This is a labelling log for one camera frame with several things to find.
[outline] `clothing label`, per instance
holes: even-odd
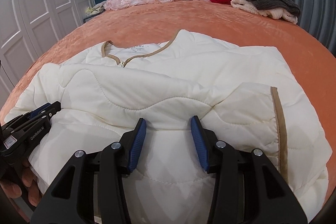
[[[13,136],[9,136],[7,139],[5,139],[5,141],[3,142],[3,144],[5,145],[5,147],[7,149],[9,149],[16,142],[17,142],[17,139],[15,139]]]
[[[149,45],[140,45],[140,46],[134,46],[134,47],[130,47],[128,48],[131,52],[137,52],[137,53],[141,53],[141,52],[146,52],[146,49],[148,49],[150,46]]]
[[[167,42],[161,44],[144,44],[129,48],[116,48],[115,46],[111,45],[110,50],[108,50],[108,54],[114,55],[120,60],[125,61],[126,59],[133,56],[154,53],[155,51],[161,49],[165,44],[167,44]]]

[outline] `finger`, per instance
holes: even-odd
[[[26,221],[26,222],[30,222],[30,219],[26,216],[26,214],[19,208],[19,206],[17,206],[17,204],[12,200],[9,199],[9,201],[12,203],[13,207],[15,208],[15,210],[20,214],[20,216]]]
[[[33,180],[35,179],[35,175],[32,172],[32,170],[30,170],[29,167],[26,167],[22,170],[22,182],[25,186],[30,187]]]
[[[33,180],[31,186],[28,188],[28,200],[33,206],[37,206],[41,200],[40,190],[35,180]]]
[[[22,191],[18,185],[8,180],[0,180],[0,185],[8,198],[19,198]]]
[[[29,166],[30,166],[30,163],[29,163],[29,161],[28,161],[27,158],[24,158],[24,159],[22,160],[22,165],[23,165],[24,167],[29,167]]]

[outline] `bed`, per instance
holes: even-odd
[[[166,42],[178,29],[203,33],[238,46],[277,47],[315,107],[331,147],[336,148],[336,95],[332,89],[336,84],[336,61],[330,52],[296,25],[205,1],[141,5],[93,18],[59,41],[29,68],[1,109],[1,122],[42,65],[62,63],[107,40],[124,48]],[[336,186],[335,163],[333,155],[327,164],[326,200]]]

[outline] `white fluffy fabric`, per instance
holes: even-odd
[[[198,115],[204,128],[236,149],[262,149],[278,167],[274,86],[286,121],[289,186],[308,220],[322,208],[332,151],[275,47],[238,47],[181,30],[156,54],[126,62],[128,52],[117,62],[111,56],[119,49],[103,45],[44,65],[6,116],[9,121],[46,102],[62,104],[29,158],[42,191],[76,150],[100,151],[143,117],[147,135],[139,163],[124,180],[132,222],[204,224],[215,179],[200,167],[190,118]]]
[[[270,10],[258,10],[251,2],[247,0],[232,0],[231,6],[234,8],[238,8],[244,11],[247,11],[252,14],[261,15],[264,17],[270,17],[272,19],[283,18],[284,20],[296,24],[297,17],[292,15],[284,8],[276,8]]]

